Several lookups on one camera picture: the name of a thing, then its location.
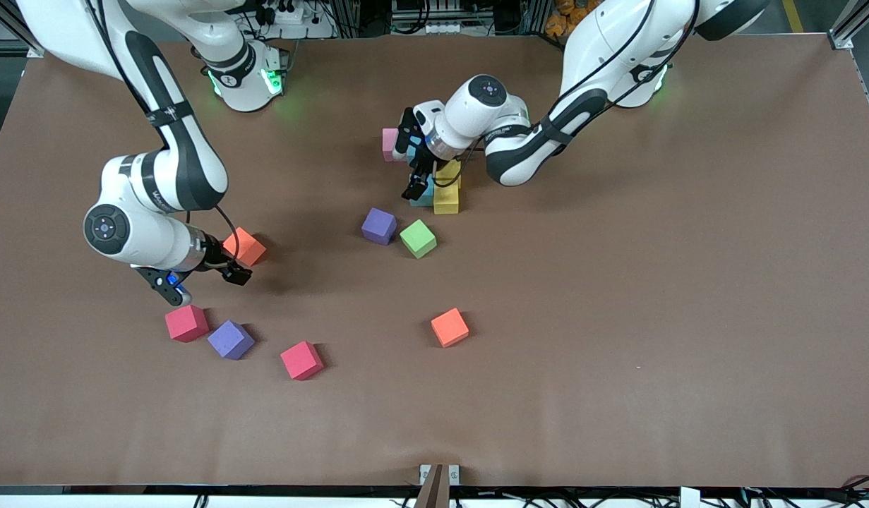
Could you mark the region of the green foam cube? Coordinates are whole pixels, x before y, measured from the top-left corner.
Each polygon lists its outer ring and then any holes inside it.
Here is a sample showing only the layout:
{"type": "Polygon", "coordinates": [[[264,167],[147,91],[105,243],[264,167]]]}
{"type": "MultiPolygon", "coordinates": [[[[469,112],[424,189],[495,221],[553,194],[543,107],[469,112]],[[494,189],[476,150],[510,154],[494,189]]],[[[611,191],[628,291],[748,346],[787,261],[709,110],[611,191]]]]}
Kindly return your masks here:
{"type": "Polygon", "coordinates": [[[423,258],[438,245],[435,234],[421,219],[402,229],[400,240],[414,258],[423,258]]]}

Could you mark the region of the purple foam cube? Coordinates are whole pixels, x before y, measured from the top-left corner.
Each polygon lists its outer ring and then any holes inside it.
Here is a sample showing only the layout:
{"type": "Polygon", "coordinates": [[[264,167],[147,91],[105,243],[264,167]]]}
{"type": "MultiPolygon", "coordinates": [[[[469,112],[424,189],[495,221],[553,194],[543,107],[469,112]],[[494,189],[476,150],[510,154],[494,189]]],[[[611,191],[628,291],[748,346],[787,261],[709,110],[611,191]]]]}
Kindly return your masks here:
{"type": "Polygon", "coordinates": [[[256,340],[243,325],[228,320],[208,335],[208,343],[222,359],[236,361],[254,347],[256,340]]]}
{"type": "Polygon", "coordinates": [[[361,226],[362,235],[367,241],[378,245],[388,245],[397,229],[397,219],[392,213],[373,207],[367,213],[361,226]]]}

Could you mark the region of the orange foam cube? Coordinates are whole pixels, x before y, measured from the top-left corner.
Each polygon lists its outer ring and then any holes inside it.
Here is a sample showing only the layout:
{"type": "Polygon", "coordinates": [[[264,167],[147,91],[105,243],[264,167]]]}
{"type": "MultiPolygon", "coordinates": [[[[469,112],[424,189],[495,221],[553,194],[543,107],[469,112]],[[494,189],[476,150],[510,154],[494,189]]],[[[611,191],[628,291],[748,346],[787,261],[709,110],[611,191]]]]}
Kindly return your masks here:
{"type": "Polygon", "coordinates": [[[241,227],[228,235],[227,240],[222,242],[222,247],[244,267],[253,267],[266,252],[266,247],[241,227]]]}
{"type": "Polygon", "coordinates": [[[431,321],[431,329],[443,348],[459,343],[469,336],[469,325],[459,308],[453,308],[438,315],[431,321]]]}

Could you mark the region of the red foam cube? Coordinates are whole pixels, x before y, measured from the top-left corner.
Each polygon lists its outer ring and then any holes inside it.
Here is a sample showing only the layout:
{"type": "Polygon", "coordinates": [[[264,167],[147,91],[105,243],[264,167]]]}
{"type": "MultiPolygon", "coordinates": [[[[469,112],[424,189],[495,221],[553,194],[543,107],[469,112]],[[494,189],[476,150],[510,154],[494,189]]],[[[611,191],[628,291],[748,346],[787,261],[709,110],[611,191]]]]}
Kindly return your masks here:
{"type": "Polygon", "coordinates": [[[298,380],[298,382],[311,379],[325,367],[316,345],[308,341],[301,341],[301,343],[292,345],[283,351],[280,354],[280,360],[290,379],[298,380]]]}
{"type": "Polygon", "coordinates": [[[179,343],[192,343],[210,332],[205,311],[198,306],[182,306],[165,315],[167,334],[179,343]]]}

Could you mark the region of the white power strip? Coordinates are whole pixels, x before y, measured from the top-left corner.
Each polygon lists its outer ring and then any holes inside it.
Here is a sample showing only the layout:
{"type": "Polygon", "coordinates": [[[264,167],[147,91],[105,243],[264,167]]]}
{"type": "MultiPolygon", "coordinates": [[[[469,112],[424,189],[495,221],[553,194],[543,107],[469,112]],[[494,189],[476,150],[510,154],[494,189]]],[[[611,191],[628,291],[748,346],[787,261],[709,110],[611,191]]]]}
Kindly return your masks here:
{"type": "Polygon", "coordinates": [[[340,34],[321,0],[256,0],[256,23],[267,38],[331,39],[340,34]]]}

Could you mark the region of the orange snack bags pile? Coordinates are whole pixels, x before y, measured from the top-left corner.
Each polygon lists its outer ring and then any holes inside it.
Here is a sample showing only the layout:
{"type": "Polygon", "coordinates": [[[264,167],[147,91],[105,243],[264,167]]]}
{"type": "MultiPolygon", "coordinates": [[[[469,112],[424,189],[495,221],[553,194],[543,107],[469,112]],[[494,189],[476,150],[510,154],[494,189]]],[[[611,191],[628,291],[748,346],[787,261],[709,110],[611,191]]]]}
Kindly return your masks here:
{"type": "Polygon", "coordinates": [[[602,2],[603,0],[553,0],[544,34],[554,39],[571,35],[579,23],[602,2]]]}

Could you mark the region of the brown table mat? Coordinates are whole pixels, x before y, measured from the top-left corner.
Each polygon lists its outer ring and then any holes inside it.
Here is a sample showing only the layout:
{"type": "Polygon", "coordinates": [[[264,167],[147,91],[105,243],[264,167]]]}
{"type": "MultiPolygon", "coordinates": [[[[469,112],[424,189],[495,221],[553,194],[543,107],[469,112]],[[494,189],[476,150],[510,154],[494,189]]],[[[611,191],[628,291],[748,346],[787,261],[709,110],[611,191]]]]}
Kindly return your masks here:
{"type": "Polygon", "coordinates": [[[401,199],[380,130],[480,72],[536,118],[535,38],[301,43],[238,114],[163,48],[267,246],[243,287],[186,281],[243,359],[82,234],[102,165],[159,138],[113,78],[28,62],[0,135],[0,483],[840,486],[869,475],[869,106],[824,35],[686,43],[645,107],[606,112],[525,186],[481,157],[461,211],[401,199]],[[371,208],[392,241],[363,237],[371,208]],[[438,245],[414,258],[421,219],[438,245]],[[459,308],[469,336],[431,321],[459,308]],[[280,354],[325,367],[290,379],[280,354]]]}

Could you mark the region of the silver metal bracket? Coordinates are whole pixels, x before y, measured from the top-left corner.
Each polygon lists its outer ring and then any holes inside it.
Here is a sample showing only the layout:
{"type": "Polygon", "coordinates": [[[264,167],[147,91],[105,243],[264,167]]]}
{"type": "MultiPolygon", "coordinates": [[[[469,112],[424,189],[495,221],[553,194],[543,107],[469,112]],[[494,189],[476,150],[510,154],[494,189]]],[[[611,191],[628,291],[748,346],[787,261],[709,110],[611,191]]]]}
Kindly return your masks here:
{"type": "MultiPolygon", "coordinates": [[[[422,485],[428,477],[428,473],[431,472],[432,465],[420,465],[419,466],[419,481],[418,485],[422,485]]],[[[448,476],[448,483],[451,487],[460,486],[461,485],[461,477],[460,477],[461,469],[459,465],[444,465],[443,466],[443,475],[448,476]]]]}

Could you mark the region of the aluminium frame post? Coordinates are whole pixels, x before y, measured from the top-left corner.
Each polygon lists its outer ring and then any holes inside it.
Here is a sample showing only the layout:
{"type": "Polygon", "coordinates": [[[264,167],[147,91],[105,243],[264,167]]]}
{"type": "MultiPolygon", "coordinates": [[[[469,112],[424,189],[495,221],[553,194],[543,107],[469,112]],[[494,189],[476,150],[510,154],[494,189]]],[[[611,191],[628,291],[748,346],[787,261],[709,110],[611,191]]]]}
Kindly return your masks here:
{"type": "Polygon", "coordinates": [[[18,0],[0,0],[0,57],[43,58],[44,49],[28,27],[18,0]]]}
{"type": "Polygon", "coordinates": [[[827,31],[831,48],[853,48],[854,36],[867,23],[869,23],[869,0],[848,0],[843,11],[827,31]]]}

